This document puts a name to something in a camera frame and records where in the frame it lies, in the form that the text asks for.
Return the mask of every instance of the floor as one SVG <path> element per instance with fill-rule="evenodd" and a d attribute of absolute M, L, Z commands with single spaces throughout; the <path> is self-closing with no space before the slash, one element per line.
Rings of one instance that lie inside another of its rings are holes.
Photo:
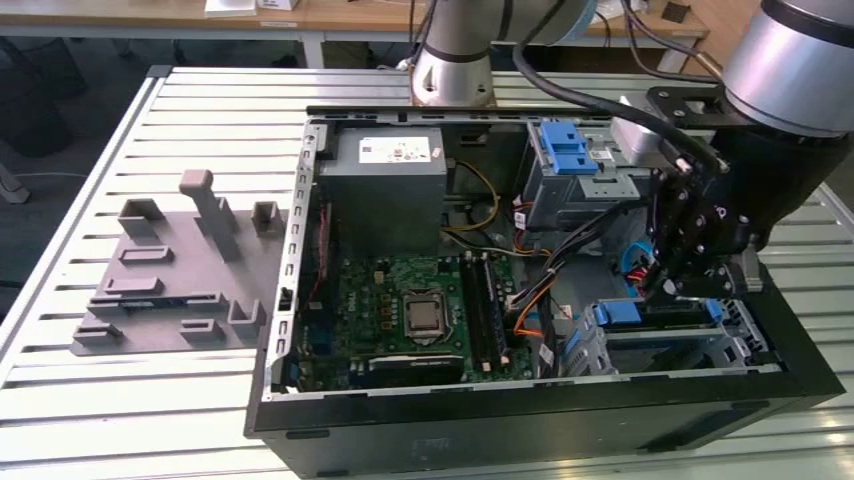
<path fill-rule="evenodd" d="M 122 119 L 139 88 L 148 67 L 174 64 L 171 43 L 166 40 L 135 40 L 134 54 L 122 58 L 110 40 L 68 41 L 87 92 L 72 100 L 59 102 L 59 108 L 74 132 L 74 144 L 58 154 L 43 158 L 24 158 L 0 143 L 0 161 L 18 173 L 68 172 L 87 174 Z M 346 68 L 365 63 L 367 49 L 353 45 L 331 46 L 327 64 Z M 196 66 L 294 66 L 291 53 L 299 49 L 291 42 L 262 41 L 183 41 L 187 60 Z M 406 52 L 405 45 L 374 48 L 377 63 L 394 65 Z M 501 57 L 497 68 L 506 69 Z M 849 160 L 832 176 L 829 183 L 849 207 L 854 206 L 854 161 Z M 54 231 L 83 183 L 82 178 L 26 177 L 23 183 L 32 192 L 24 205 L 0 202 L 0 281 L 24 282 L 39 260 Z M 10 310 L 18 290 L 0 287 L 0 319 Z"/>

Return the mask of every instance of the chip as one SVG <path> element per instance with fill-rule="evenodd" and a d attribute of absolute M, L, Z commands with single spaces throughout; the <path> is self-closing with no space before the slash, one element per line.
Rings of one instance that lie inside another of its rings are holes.
<path fill-rule="evenodd" d="M 445 335 L 445 294 L 441 288 L 411 289 L 403 293 L 405 334 L 415 343 L 429 345 Z"/>

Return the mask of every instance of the motherboard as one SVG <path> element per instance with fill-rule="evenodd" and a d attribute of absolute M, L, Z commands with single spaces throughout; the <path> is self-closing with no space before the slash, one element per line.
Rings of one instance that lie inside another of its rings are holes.
<path fill-rule="evenodd" d="M 311 390 L 531 378 L 529 347 L 505 333 L 515 291 L 506 257 L 342 261 L 331 322 L 309 327 Z"/>

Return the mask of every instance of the green circuit board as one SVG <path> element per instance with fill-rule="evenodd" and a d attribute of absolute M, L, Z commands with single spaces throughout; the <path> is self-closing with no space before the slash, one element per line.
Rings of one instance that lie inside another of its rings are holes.
<path fill-rule="evenodd" d="M 531 378 L 527 346 L 510 348 L 510 364 L 483 372 L 471 361 L 466 302 L 458 257 L 391 257 L 345 260 L 339 271 L 339 303 L 333 326 L 331 351 L 313 357 L 313 389 L 347 390 L 351 359 L 379 355 L 458 355 L 465 358 L 463 382 Z M 493 259 L 501 295 L 514 291 L 510 262 Z M 443 298 L 443 335 L 429 344 L 418 343 L 405 327 L 405 298 L 423 292 Z"/>

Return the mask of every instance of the desk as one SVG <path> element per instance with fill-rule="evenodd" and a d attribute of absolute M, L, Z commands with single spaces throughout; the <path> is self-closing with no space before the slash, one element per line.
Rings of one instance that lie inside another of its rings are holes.
<path fill-rule="evenodd" d="M 298 40 L 310 68 L 323 68 L 325 41 L 406 42 L 407 0 L 302 0 L 294 11 L 259 9 L 254 17 L 204 18 L 204 0 L 3 0 L 0 35 L 46 37 Z M 423 16 L 419 3 L 417 18 Z M 642 15 L 653 30 L 685 45 L 709 30 L 693 14 L 685 23 Z M 627 48 L 622 17 L 610 20 L 613 45 Z M 601 47 L 605 25 L 569 45 Z M 662 48 L 646 38 L 643 48 Z M 679 71 L 686 56 L 667 52 L 659 69 Z"/>
<path fill-rule="evenodd" d="M 549 77 L 609 98 L 662 83 L 637 75 Z M 495 75 L 495 94 L 501 106 L 561 105 L 514 73 Z M 255 201 L 290 208 L 306 106 L 407 103 L 407 76 L 398 72 L 176 68 L 167 78 L 146 79 L 0 327 L 0 477 L 297 480 L 263 443 L 243 437 L 254 350 L 76 357 L 68 345 L 119 241 L 127 199 L 194 208 L 178 183 L 184 169 L 206 168 L 234 209 Z M 842 289 L 854 279 L 850 225 L 850 212 L 822 187 L 762 251 L 846 395 L 694 452 L 390 478 L 850 479 L 854 295 Z"/>

